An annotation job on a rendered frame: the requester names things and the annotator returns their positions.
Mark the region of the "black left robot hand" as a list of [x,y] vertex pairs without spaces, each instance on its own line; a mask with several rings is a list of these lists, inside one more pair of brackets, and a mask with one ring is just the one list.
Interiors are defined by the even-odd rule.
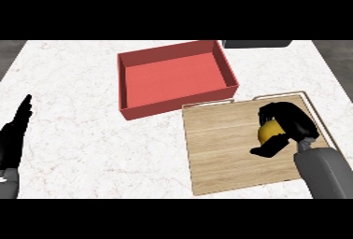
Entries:
[[17,109],[14,120],[0,129],[0,170],[20,166],[30,118],[32,95],[29,94]]

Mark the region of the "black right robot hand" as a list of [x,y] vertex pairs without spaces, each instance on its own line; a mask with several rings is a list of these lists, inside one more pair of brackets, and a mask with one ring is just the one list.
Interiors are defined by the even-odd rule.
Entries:
[[250,150],[252,154],[272,158],[287,147],[293,139],[298,143],[305,138],[317,139],[320,132],[317,125],[302,111],[302,109],[290,102],[271,103],[261,108],[261,128],[265,129],[275,120],[281,126],[283,133],[275,132],[261,144],[259,148]]

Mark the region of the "yellow lemon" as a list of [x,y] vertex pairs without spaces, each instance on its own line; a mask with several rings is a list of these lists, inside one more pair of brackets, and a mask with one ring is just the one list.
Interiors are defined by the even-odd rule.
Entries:
[[286,131],[275,119],[269,120],[259,129],[259,141],[262,144],[271,139],[272,136],[286,134]]

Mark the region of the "wooden tray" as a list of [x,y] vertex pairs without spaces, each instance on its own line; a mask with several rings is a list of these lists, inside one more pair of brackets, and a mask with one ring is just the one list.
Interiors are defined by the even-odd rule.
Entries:
[[293,103],[314,120],[320,138],[315,148],[337,146],[317,107],[305,91],[264,95],[250,101],[235,99],[182,107],[193,191],[197,196],[267,185],[300,177],[295,164],[296,142],[271,158],[250,153],[261,146],[261,108]]

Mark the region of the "red cardboard box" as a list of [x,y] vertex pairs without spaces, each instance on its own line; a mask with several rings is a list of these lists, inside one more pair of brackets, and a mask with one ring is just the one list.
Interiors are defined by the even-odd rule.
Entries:
[[117,54],[119,110],[126,120],[233,98],[240,87],[216,40]]

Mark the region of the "dark grey appliance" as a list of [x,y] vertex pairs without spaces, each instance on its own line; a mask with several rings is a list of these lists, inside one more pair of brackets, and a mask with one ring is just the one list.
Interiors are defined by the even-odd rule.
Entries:
[[224,40],[222,45],[227,49],[252,48],[284,48],[292,44],[292,40]]

